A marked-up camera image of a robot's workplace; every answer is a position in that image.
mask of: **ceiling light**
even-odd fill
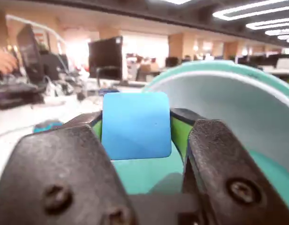
[[[162,0],[162,1],[167,1],[170,3],[174,3],[176,5],[181,5],[181,4],[184,4],[184,3],[191,1],[191,0]]]
[[[280,35],[280,36],[278,36],[278,39],[280,39],[280,40],[289,39],[289,34],[288,35]]]
[[[279,3],[279,2],[283,2],[283,1],[288,1],[288,0],[260,1],[260,2],[256,2],[256,3],[252,3],[252,4],[247,4],[247,5],[243,5],[243,6],[238,6],[238,7],[218,11],[218,12],[213,13],[213,16],[217,17],[219,19],[222,19],[222,20],[228,20],[229,21],[229,20],[238,20],[241,18],[251,17],[251,16],[255,16],[255,15],[262,15],[262,14],[268,14],[268,13],[274,13],[274,12],[289,10],[289,6],[285,6],[285,7],[272,8],[272,9],[256,11],[256,12],[252,12],[252,13],[235,15],[235,16],[226,16],[225,15],[225,14],[229,14],[229,13],[235,13],[235,12],[243,11],[243,10],[246,10],[249,8],[256,8],[256,7],[260,7],[260,6],[271,5],[271,4],[275,4],[275,3]]]
[[[262,21],[262,22],[253,22],[253,23],[248,23],[246,25],[247,28],[250,28],[252,30],[260,30],[260,29],[268,29],[268,28],[284,27],[284,26],[289,26],[289,18],[268,20],[268,21]]]
[[[289,28],[282,29],[282,30],[267,30],[265,34],[270,35],[270,36],[289,34]]]

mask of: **black cable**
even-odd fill
[[[0,134],[0,138],[3,137],[3,136],[5,136],[5,135],[8,135],[8,134],[10,134],[10,133],[13,133],[13,132],[17,132],[17,131],[20,131],[20,130],[24,130],[24,129],[28,129],[28,128],[34,127],[34,126],[36,126],[37,124],[33,124],[33,125],[30,125],[30,126],[26,126],[26,127],[18,127],[18,128],[13,129],[13,130],[8,130],[8,131]]]

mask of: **screw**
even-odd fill
[[[240,203],[251,204],[261,200],[258,188],[248,180],[235,179],[229,183],[228,190],[232,197]]]
[[[133,225],[134,217],[126,207],[111,207],[105,213],[102,225]]]
[[[72,203],[72,192],[66,185],[50,185],[44,191],[44,208],[49,214],[59,214]]]

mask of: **teal object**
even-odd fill
[[[289,172],[258,152],[249,151],[249,153],[289,207]]]
[[[144,91],[165,92],[171,107],[223,120],[254,150],[252,157],[289,206],[289,84],[231,61],[196,61],[162,73]]]
[[[172,152],[165,158],[112,161],[129,195],[181,191],[183,161],[172,143]]]

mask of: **cable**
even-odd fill
[[[0,138],[3,137],[3,136],[5,136],[5,135],[8,135],[8,134],[10,134],[10,133],[16,132],[16,131],[20,131],[20,130],[24,130],[24,129],[28,129],[28,128],[34,127],[34,126],[36,126],[37,124],[39,124],[39,123],[36,123],[36,124],[33,124],[33,125],[29,125],[29,126],[26,126],[26,127],[18,127],[18,128],[13,129],[13,130],[8,130],[8,131],[0,134]]]
[[[65,73],[66,73],[67,75],[69,75],[69,70],[66,68],[65,63],[63,62],[63,60],[62,60],[62,58],[60,57],[59,54],[57,54],[57,58],[58,58],[59,61],[61,62],[62,66],[63,66],[63,68],[64,68]]]

